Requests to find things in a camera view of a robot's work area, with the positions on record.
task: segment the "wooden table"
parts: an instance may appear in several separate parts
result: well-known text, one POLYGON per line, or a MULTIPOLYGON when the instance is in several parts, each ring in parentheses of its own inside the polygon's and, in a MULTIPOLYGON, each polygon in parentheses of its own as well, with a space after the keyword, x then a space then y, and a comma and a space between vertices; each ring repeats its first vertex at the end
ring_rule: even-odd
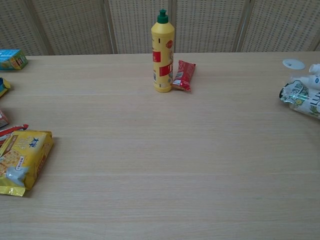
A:
POLYGON ((0 195, 0 239, 320 238, 320 121, 278 98, 319 52, 176 54, 191 94, 157 93, 150 54, 28 59, 0 107, 55 146, 25 197, 0 195))

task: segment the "yellow plastic bottle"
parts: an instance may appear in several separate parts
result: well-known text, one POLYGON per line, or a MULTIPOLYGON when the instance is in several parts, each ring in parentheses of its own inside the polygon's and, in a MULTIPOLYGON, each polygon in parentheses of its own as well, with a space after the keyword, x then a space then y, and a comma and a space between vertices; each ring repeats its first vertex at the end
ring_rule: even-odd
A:
POLYGON ((159 93, 171 90, 174 61, 175 28, 168 21, 166 10, 161 9, 157 22, 151 28, 153 85, 159 93))

